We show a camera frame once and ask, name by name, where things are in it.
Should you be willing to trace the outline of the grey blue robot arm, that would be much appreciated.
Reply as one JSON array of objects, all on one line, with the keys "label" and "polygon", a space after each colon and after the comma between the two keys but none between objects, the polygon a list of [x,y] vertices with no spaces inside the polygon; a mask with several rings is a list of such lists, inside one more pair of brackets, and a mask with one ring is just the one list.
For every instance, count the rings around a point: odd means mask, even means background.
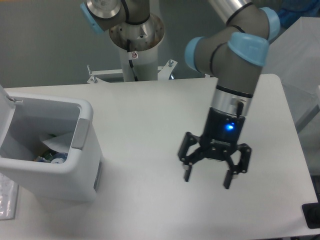
[{"label": "grey blue robot arm", "polygon": [[[248,170],[251,148],[239,144],[252,98],[265,65],[269,42],[280,31],[277,13],[250,0],[212,0],[225,28],[211,37],[193,38],[186,46],[186,64],[218,79],[200,136],[187,132],[177,153],[188,181],[193,165],[203,159],[225,161],[224,187]],[[126,82],[158,80],[155,49],[164,38],[162,21],[148,0],[86,0],[80,9],[94,32],[108,32],[121,57]]]}]

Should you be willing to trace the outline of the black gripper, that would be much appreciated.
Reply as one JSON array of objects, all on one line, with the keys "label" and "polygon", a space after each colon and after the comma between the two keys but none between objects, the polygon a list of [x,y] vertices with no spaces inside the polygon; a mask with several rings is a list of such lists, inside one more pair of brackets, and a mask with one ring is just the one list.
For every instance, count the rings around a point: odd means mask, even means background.
[{"label": "black gripper", "polygon": [[[223,186],[230,188],[234,175],[247,173],[252,148],[246,143],[238,144],[238,140],[246,118],[234,116],[210,108],[201,137],[187,131],[184,135],[177,156],[185,170],[184,181],[188,182],[193,165],[204,158],[226,161],[226,172]],[[188,154],[191,146],[200,144],[197,149]],[[231,155],[240,152],[238,164],[234,164]]]}]

